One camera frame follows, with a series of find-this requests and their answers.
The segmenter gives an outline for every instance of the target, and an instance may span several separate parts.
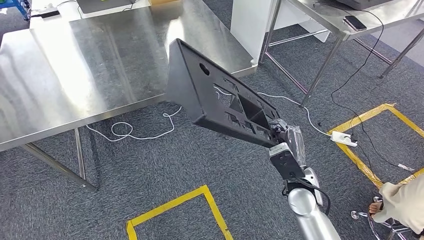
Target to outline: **black cable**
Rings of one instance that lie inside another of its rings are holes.
[[[325,209],[325,215],[328,216],[328,214],[330,213],[330,208],[331,208],[331,200],[330,197],[327,195],[327,193],[325,193],[321,188],[316,187],[312,184],[306,183],[305,181],[303,181],[302,179],[298,178],[297,176],[294,177],[297,181],[299,181],[299,183],[301,183],[302,185],[311,188],[311,189],[315,189],[320,191],[326,198],[327,198],[327,208]]]
[[[63,2],[59,3],[58,5],[56,5],[56,8],[59,7],[62,4],[69,3],[69,2],[75,2],[76,3],[77,1],[75,1],[75,0],[63,1]]]
[[[81,15],[81,12],[80,12],[80,6],[78,6],[77,8],[76,8],[76,10],[78,11],[78,14],[79,14],[79,17],[81,18],[81,19],[83,19],[83,16]]]
[[[130,1],[131,2],[131,6],[130,7],[127,7],[127,8],[124,8],[121,12],[123,12],[123,11],[125,11],[125,10],[131,10],[131,9],[133,9],[133,5],[137,2],[138,0],[135,0],[134,2],[133,1]]]
[[[341,9],[341,8],[338,8],[338,7],[336,7],[336,6],[332,6],[332,5],[330,5],[330,4],[327,4],[327,3],[323,3],[323,2],[318,2],[319,4],[323,4],[323,5],[326,5],[326,6],[330,6],[330,7],[333,7],[333,8],[336,8],[336,9],[339,9],[339,10],[342,10],[342,11],[344,11],[344,12],[346,12],[346,13],[348,13],[348,14],[350,14],[347,10],[345,10],[345,9]],[[392,163],[392,162],[390,162],[390,161],[388,161],[387,159],[385,159],[378,151],[377,151],[377,149],[376,149],[376,147],[374,146],[374,143],[373,143],[373,141],[371,140],[371,137],[368,135],[368,133],[365,131],[365,129],[364,129],[364,124],[363,124],[363,122],[362,122],[362,120],[361,120],[361,118],[359,117],[359,115],[354,111],[354,110],[352,110],[351,108],[349,108],[349,107],[347,107],[347,106],[343,106],[343,105],[340,105],[340,104],[338,104],[338,103],[336,103],[335,101],[334,101],[334,97],[333,97],[333,94],[335,93],[335,92],[337,92],[337,91],[339,91],[341,88],[343,88],[364,66],[365,66],[365,64],[367,64],[367,61],[368,61],[368,59],[370,58],[370,56],[371,56],[371,54],[373,53],[373,51],[374,51],[374,48],[377,46],[377,44],[378,44],[378,42],[380,41],[380,38],[382,37],[382,35],[383,35],[383,32],[384,32],[384,24],[383,24],[383,22],[380,20],[380,18],[379,17],[377,17],[374,13],[372,13],[372,12],[370,12],[370,11],[366,11],[366,10],[357,10],[357,11],[360,11],[360,12],[365,12],[365,13],[369,13],[369,14],[371,14],[371,15],[373,15],[380,23],[381,23],[381,32],[380,32],[380,35],[378,36],[378,38],[377,38],[377,41],[375,42],[375,44],[374,44],[374,46],[372,47],[372,49],[371,49],[371,51],[369,51],[369,54],[368,54],[368,56],[366,57],[366,59],[365,59],[365,62],[347,79],[347,81],[343,84],[343,85],[341,85],[339,88],[337,88],[336,90],[334,90],[332,93],[331,93],[331,100],[332,100],[332,102],[335,104],[335,105],[337,105],[337,106],[339,106],[339,107],[341,107],[341,108],[344,108],[344,109],[347,109],[347,110],[349,110],[349,111],[351,111],[351,112],[353,112],[355,115],[356,115],[356,117],[359,119],[359,121],[360,121],[360,125],[361,125],[361,128],[362,128],[362,131],[363,131],[363,133],[365,133],[365,135],[368,137],[368,139],[369,139],[369,142],[371,143],[371,146],[372,146],[372,148],[374,149],[374,151],[375,151],[375,153],[377,153],[377,155],[382,159],[382,160],[384,160],[386,163],[388,163],[388,164],[390,164],[390,165],[392,165],[392,166],[394,166],[394,167],[397,167],[397,168],[399,168],[399,166],[398,165],[396,165],[396,164],[394,164],[394,163]],[[374,91],[377,87],[379,87],[381,84],[383,84],[384,83],[384,81],[383,82],[381,82],[381,83],[379,83],[379,84],[377,84],[377,86],[376,87],[374,87],[371,91],[370,91],[370,93],[369,93],[369,96],[366,98],[366,99],[368,99],[370,96],[371,96],[371,93],[372,93],[372,91]],[[368,158],[368,156],[365,154],[365,152],[364,152],[364,150],[361,148],[361,150],[362,150],[362,152],[364,153],[364,155],[367,157],[367,159],[368,159],[368,162],[370,163],[370,170],[371,170],[371,172],[372,172],[372,174],[374,175],[374,177],[375,177],[375,174],[374,174],[374,172],[373,172],[373,170],[371,169],[371,161],[370,161],[370,159]],[[413,172],[410,172],[409,170],[406,170],[406,169],[404,169],[405,171],[407,171],[408,173],[410,173],[410,174],[412,174],[412,175],[414,175],[414,177],[416,177],[415,176],[415,174],[413,173]]]

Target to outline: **coiled white cable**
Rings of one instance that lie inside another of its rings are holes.
[[[182,108],[183,108],[183,106],[180,106],[180,107],[179,107],[179,109],[178,109],[178,111],[174,112],[174,113],[173,113],[173,114],[171,114],[171,115],[169,115],[169,114],[167,114],[167,113],[162,114],[162,116],[164,116],[164,117],[166,117],[166,118],[169,118],[169,121],[171,122],[171,125],[172,125],[172,129],[171,129],[171,130],[169,130],[169,131],[166,131],[166,132],[164,132],[164,133],[162,133],[162,134],[159,134],[159,135],[157,135],[157,136],[151,136],[151,137],[136,137],[136,136],[133,136],[133,135],[131,135],[131,133],[133,132],[133,126],[132,126],[131,124],[129,124],[128,122],[124,122],[124,121],[120,121],[120,122],[114,123],[114,124],[110,127],[110,131],[112,132],[112,134],[113,134],[113,135],[115,135],[115,136],[117,136],[117,137],[120,137],[120,138],[118,138],[118,139],[110,139],[110,138],[108,138],[107,136],[103,135],[101,132],[99,132],[99,131],[97,131],[97,130],[95,130],[95,129],[91,128],[91,127],[89,127],[88,125],[86,125],[86,126],[87,126],[87,128],[88,128],[88,129],[90,129],[91,131],[93,131],[93,132],[96,132],[96,133],[100,134],[102,137],[104,137],[104,138],[105,138],[106,140],[108,140],[109,142],[117,142],[117,141],[120,141],[120,140],[122,140],[122,139],[124,139],[124,138],[126,138],[126,137],[130,137],[130,138],[137,139],[137,140],[157,139],[157,138],[162,137],[163,135],[169,134],[169,133],[171,133],[172,131],[174,131],[175,126],[174,126],[174,123],[172,122],[172,118],[171,118],[171,117],[172,117],[172,116],[174,116],[174,115],[176,115],[177,113],[179,113],[179,112],[181,111],[181,109],[182,109]],[[129,127],[131,128],[131,130],[130,130],[130,131],[129,131],[129,133],[127,133],[127,134],[118,134],[118,133],[116,133],[116,132],[114,131],[114,127],[115,127],[116,125],[118,125],[118,124],[124,124],[124,125],[127,125],[127,126],[129,126]]]

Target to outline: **mounting hole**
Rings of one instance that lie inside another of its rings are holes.
[[[211,74],[211,72],[206,68],[205,65],[203,65],[203,63],[199,63],[200,69],[204,72],[204,74],[208,75]]]

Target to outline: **power strip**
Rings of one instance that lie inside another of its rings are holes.
[[[333,131],[331,133],[331,140],[333,142],[352,146],[352,147],[356,147],[358,145],[356,142],[352,142],[351,135],[343,133],[343,132],[338,132],[338,131]]]

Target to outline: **laptop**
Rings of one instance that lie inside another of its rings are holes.
[[[136,0],[76,0],[84,14],[113,9],[129,4]]]

